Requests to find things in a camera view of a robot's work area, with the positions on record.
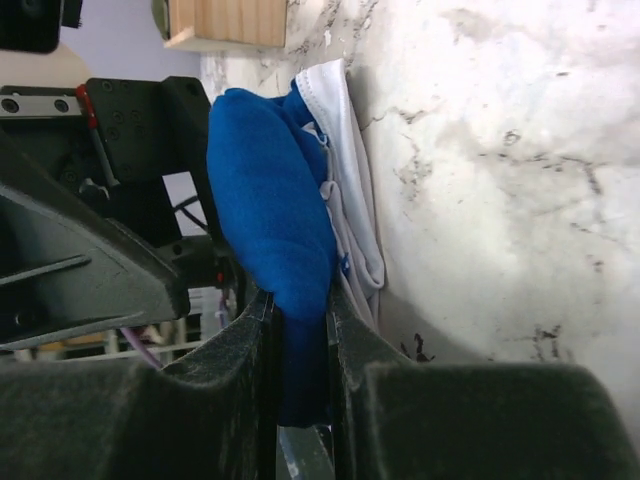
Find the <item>white marble tabletop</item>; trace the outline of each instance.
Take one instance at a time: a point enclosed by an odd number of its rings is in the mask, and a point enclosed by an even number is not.
[[[338,57],[384,336],[434,362],[585,365],[640,439],[640,3],[290,0],[285,49],[210,55],[202,78],[275,96]]]

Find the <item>blue fabric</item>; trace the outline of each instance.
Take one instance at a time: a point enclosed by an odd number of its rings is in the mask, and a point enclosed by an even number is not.
[[[327,177],[326,154],[302,130],[310,121],[295,84],[275,99],[227,90],[211,109],[207,150],[224,235],[284,313],[279,421],[300,427],[327,420],[325,313],[338,262],[318,192]]]

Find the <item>wood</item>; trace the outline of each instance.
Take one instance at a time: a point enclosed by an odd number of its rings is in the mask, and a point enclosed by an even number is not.
[[[171,38],[165,47],[283,47],[286,19],[286,0],[169,0]]]

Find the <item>fabric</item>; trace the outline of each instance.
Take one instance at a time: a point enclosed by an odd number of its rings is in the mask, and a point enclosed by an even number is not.
[[[369,163],[349,99],[344,61],[311,67],[295,81],[320,131],[328,137],[328,176],[320,192],[337,240],[340,283],[360,318],[378,332],[384,262],[375,235]]]
[[[326,422],[325,313],[336,240],[319,193],[326,152],[293,85],[264,99],[231,89],[209,118],[207,167],[220,225],[239,263],[285,316],[282,425]]]

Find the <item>white cloth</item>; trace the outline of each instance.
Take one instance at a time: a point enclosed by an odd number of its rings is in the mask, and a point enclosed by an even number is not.
[[[340,282],[360,318],[378,332],[384,262],[376,240],[369,163],[349,99],[344,61],[304,70],[296,76],[296,84],[328,137],[329,171],[320,193],[336,235]]]

